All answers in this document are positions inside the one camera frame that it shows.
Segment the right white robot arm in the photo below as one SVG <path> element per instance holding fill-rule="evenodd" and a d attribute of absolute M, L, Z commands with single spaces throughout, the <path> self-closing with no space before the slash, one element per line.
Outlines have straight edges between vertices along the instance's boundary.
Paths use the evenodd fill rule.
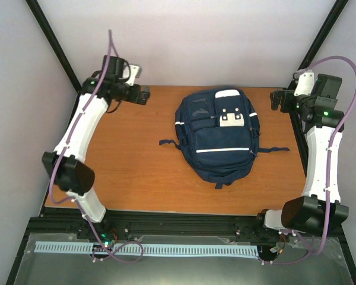
<path fill-rule="evenodd" d="M 303 123 L 308 146 L 306 183 L 300 197 L 287 201 L 281 210 L 263 210 L 258 218 L 266 229 L 321 235 L 325 229 L 337 229 L 349 214 L 338 189 L 344 113 L 335 106 L 342 79 L 315 75 L 310 69 L 296 72 L 294 78 L 295 89 L 271 93 L 271 108 L 293 112 Z"/>

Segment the navy blue backpack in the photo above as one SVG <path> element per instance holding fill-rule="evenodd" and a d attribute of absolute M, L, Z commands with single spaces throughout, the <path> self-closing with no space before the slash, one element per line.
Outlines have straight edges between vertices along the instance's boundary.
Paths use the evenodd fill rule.
<path fill-rule="evenodd" d="M 175 113 L 174 144 L 189 166 L 216 189 L 230 186 L 252 170 L 258 153 L 288 151 L 262 148 L 258 114 L 237 87 L 203 90 L 186 96 Z"/>

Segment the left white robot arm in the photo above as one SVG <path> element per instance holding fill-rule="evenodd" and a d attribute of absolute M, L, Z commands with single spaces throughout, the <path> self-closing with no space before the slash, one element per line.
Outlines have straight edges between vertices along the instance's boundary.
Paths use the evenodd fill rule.
<path fill-rule="evenodd" d="M 94 170 L 85 164 L 88 146 L 112 102 L 147 103 L 149 88 L 135 82 L 141 72 L 139 65 L 123 58 L 104 56 L 101 70 L 83 82 L 77 109 L 62 139 L 52 152 L 42 156 L 49 186 L 57 186 L 81 207 L 82 216 L 92 222 L 92 234 L 99 239 L 111 234 L 112 225 L 104 219 L 106 208 L 94 190 Z"/>

